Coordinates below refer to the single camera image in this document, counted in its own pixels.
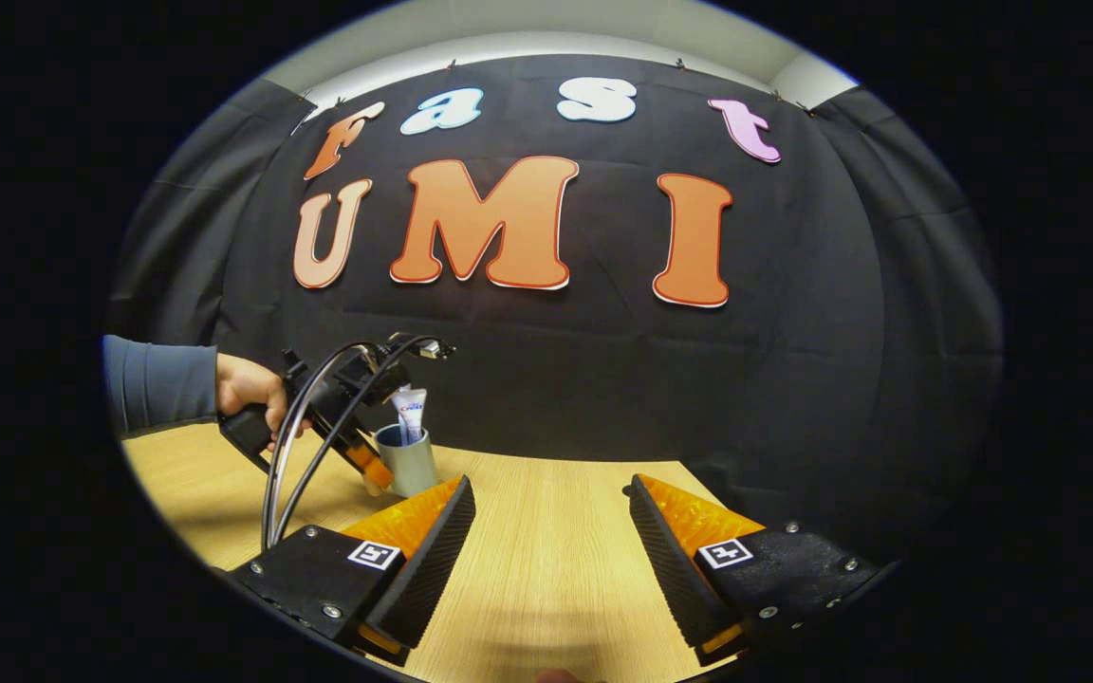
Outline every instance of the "black cable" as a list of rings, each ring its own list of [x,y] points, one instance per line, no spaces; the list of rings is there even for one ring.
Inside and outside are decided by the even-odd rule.
[[[309,463],[306,468],[303,478],[298,481],[298,485],[295,485],[294,492],[290,494],[290,502],[285,503],[285,511],[281,515],[281,521],[277,525],[278,543],[281,542],[281,539],[285,533],[285,529],[290,527],[290,519],[294,516],[294,507],[298,505],[298,501],[303,497],[303,492],[306,488],[306,485],[309,483],[309,480],[312,480],[312,476],[315,475],[315,471],[318,470],[320,462],[322,462],[322,456],[327,454],[327,449],[329,449],[331,443],[334,441],[334,438],[340,434],[340,431],[342,431],[343,423],[348,422],[352,415],[352,411],[356,410],[356,405],[361,403],[361,399],[365,397],[365,393],[369,392],[369,389],[374,386],[374,384],[376,384],[378,378],[385,375],[387,369],[390,369],[393,366],[396,360],[398,360],[400,355],[403,355],[408,350],[412,349],[412,346],[420,344],[420,342],[424,342],[426,339],[428,341],[438,342],[438,344],[442,345],[446,344],[443,339],[437,337],[422,335],[412,338],[411,341],[403,344],[403,346],[400,346],[393,354],[390,354],[390,357],[387,357],[385,362],[383,362],[381,366],[377,367],[377,372],[374,372],[374,376],[369,377],[369,380],[365,381],[365,385],[362,386],[360,392],[356,392],[356,396],[349,403],[349,407],[346,407],[342,414],[340,414],[340,419],[334,421],[334,425],[331,425],[331,433],[328,434],[325,440],[322,440],[320,449],[318,449],[318,452],[315,454],[315,458],[312,463]]]
[[[359,346],[378,349],[378,345],[374,344],[373,341],[355,341],[352,342],[352,344],[340,346],[338,350],[333,351],[333,353],[328,355],[326,362],[320,363],[320,366],[315,368],[312,376],[309,376],[307,384],[303,386],[298,396],[295,397],[290,407],[286,408],[285,419],[281,422],[281,427],[277,432],[277,441],[272,447],[272,463],[269,466],[269,480],[263,490],[263,505],[261,506],[260,519],[261,550],[269,549],[269,540],[272,537],[272,533],[270,533],[272,532],[272,520],[277,518],[277,516],[273,515],[273,511],[277,510],[277,502],[279,497],[279,492],[277,492],[277,480],[284,474],[285,467],[285,459],[281,458],[283,450],[282,446],[290,440],[291,434],[296,432],[296,425],[294,423],[299,422],[305,415],[304,404],[309,402],[309,397],[312,397],[313,390],[315,390],[320,380],[328,375],[331,364],[339,362],[339,358],[342,357],[343,354],[346,354],[349,350]]]

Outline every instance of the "black backdrop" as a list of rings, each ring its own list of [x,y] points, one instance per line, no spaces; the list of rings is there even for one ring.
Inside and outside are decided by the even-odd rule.
[[[0,16],[0,679],[377,679],[213,579],[95,399],[114,226],[244,83],[369,8],[298,9]],[[964,184],[992,226],[1008,356],[983,461],[910,562],[751,679],[1093,675],[1093,8],[814,0],[750,16],[869,83]]]
[[[560,83],[585,75],[633,83],[633,116],[560,117]],[[483,91],[477,119],[399,132],[421,101],[458,87]],[[781,161],[743,152],[709,98],[765,118]],[[328,128],[376,103],[381,116],[305,181]],[[868,91],[810,117],[693,70],[552,55],[409,78],[287,134],[307,108],[260,81],[181,146],[130,227],[110,332],[216,344],[278,370],[285,346],[317,363],[344,342],[437,334],[458,354],[411,366],[430,389],[436,444],[681,459],[741,514],[803,519],[880,561],[922,532],[966,476],[1002,368],[992,272],[959,186]],[[560,216],[559,256],[572,273],[563,290],[491,284],[482,273],[494,248],[467,281],[448,264],[433,284],[391,281],[415,191],[409,169],[461,160],[485,198],[530,155],[580,166]],[[724,306],[677,306],[650,290],[669,251],[663,173],[731,191]],[[362,177],[373,189],[343,272],[304,288],[292,273],[298,208]],[[338,212],[332,203],[320,217],[318,255]],[[439,238],[435,256],[448,262]],[[362,416],[380,427],[389,413]]]

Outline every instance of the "wooden table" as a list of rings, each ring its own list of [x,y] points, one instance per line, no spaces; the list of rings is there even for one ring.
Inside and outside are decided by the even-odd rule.
[[[320,445],[309,433],[296,441],[282,505]],[[216,425],[171,428],[125,446],[156,508],[205,563],[234,569],[259,554],[265,476]],[[719,502],[685,467],[443,446],[434,455],[443,480],[470,476],[478,510],[404,673],[433,683],[529,683],[542,669],[563,667],[581,680],[655,683],[715,669],[698,667],[681,639],[622,493],[643,472]],[[371,497],[356,471],[331,452],[290,531],[305,523],[343,529],[400,499]]]

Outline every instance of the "letter cutout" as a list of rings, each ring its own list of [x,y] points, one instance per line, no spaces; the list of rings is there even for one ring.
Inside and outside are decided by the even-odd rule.
[[[463,87],[443,92],[442,95],[428,97],[421,103],[416,111],[403,121],[399,132],[403,134],[424,133],[434,128],[458,128],[467,126],[477,119],[480,111],[477,108],[483,91],[479,87]]]
[[[317,156],[312,167],[306,169],[303,180],[316,177],[326,169],[333,167],[340,161],[340,148],[346,148],[361,134],[361,129],[365,127],[365,120],[376,117],[386,108],[386,103],[371,104],[351,117],[340,119],[331,128],[327,129],[327,141],[322,142],[320,155]]]
[[[635,86],[621,78],[573,78],[559,94],[567,99],[555,105],[556,111],[573,121],[621,121],[635,113]]]
[[[667,173],[656,178],[669,196],[669,260],[651,281],[657,297],[671,304],[716,308],[728,302],[728,285],[719,278],[719,229],[732,195],[701,177]]]
[[[474,272],[497,231],[500,252],[486,264],[494,284],[526,290],[560,290],[568,269],[559,260],[559,215],[567,181],[580,166],[560,156],[526,156],[517,161],[480,199],[467,165],[457,160],[430,162],[411,169],[415,185],[412,217],[407,225],[403,255],[391,263],[391,280],[428,284],[442,275],[433,256],[434,238],[442,244],[458,280]]]
[[[756,116],[737,99],[707,99],[707,104],[710,104],[713,109],[724,111],[724,122],[728,125],[728,133],[741,150],[767,164],[777,164],[781,160],[778,150],[763,142],[762,134],[759,133],[759,129],[771,130],[766,119]]]
[[[356,211],[361,208],[361,198],[368,193],[374,182],[364,178],[343,186],[337,200],[340,202],[340,215],[334,220],[334,237],[331,239],[331,250],[327,258],[315,258],[315,239],[318,237],[322,209],[331,202],[328,193],[309,198],[301,208],[301,224],[298,238],[294,243],[294,276],[307,290],[318,290],[334,282],[348,262],[349,248],[352,247],[352,227],[356,223]]]

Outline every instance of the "cable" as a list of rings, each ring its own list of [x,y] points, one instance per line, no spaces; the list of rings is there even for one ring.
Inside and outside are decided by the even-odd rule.
[[[303,497],[303,492],[306,488],[306,485],[309,483],[309,480],[312,480],[312,476],[315,475],[320,462],[322,462],[322,456],[327,454],[327,449],[329,449],[331,443],[334,441],[334,438],[340,434],[340,431],[343,428],[343,423],[348,422],[352,415],[352,411],[355,410],[356,405],[359,405],[361,399],[365,397],[365,393],[369,392],[369,389],[374,386],[374,384],[376,384],[378,378],[385,375],[387,369],[390,369],[393,366],[396,360],[398,360],[400,355],[403,355],[408,350],[412,349],[412,346],[420,344],[420,342],[424,342],[426,339],[428,341],[446,345],[446,342],[437,337],[422,335],[412,338],[411,341],[400,346],[393,354],[390,354],[390,357],[387,357],[385,362],[383,362],[381,366],[378,366],[377,372],[374,373],[373,377],[369,377],[369,380],[365,381],[365,385],[362,386],[360,392],[356,392],[356,396],[353,397],[349,407],[340,413],[340,419],[334,421],[334,425],[331,425],[331,433],[328,434],[328,437],[325,438],[325,440],[322,440],[322,445],[320,446],[320,449],[318,449],[318,452],[315,454],[315,458],[312,463],[309,463],[306,471],[303,472],[303,478],[298,481],[298,485],[295,485],[294,490],[292,490],[290,501],[285,503],[285,511],[281,515],[281,522],[277,525],[277,537],[274,537],[274,540],[272,541],[273,544],[281,542],[281,539],[285,533],[285,529],[290,527],[290,519],[294,516],[294,507],[298,505],[298,501]]]
[[[294,438],[292,436],[298,432],[298,425],[303,422],[306,415],[306,409],[309,407],[309,397],[315,392],[316,386],[320,380],[331,372],[334,364],[342,358],[343,354],[346,354],[349,350],[355,348],[373,346],[377,349],[377,344],[372,341],[357,341],[353,344],[346,344],[339,348],[333,354],[328,356],[326,362],[320,364],[313,375],[312,379],[303,386],[298,396],[292,401],[290,408],[285,412],[285,420],[282,420],[281,427],[277,432],[277,444],[273,445],[273,456],[272,463],[269,467],[269,480],[268,484],[265,486],[263,492],[263,508],[260,519],[261,537],[260,537],[260,547],[261,550],[268,550],[270,545],[277,543],[273,541],[273,527],[277,526],[277,501],[279,494],[281,494],[281,484],[284,479],[285,464],[290,462],[290,450],[292,449],[292,443]]]

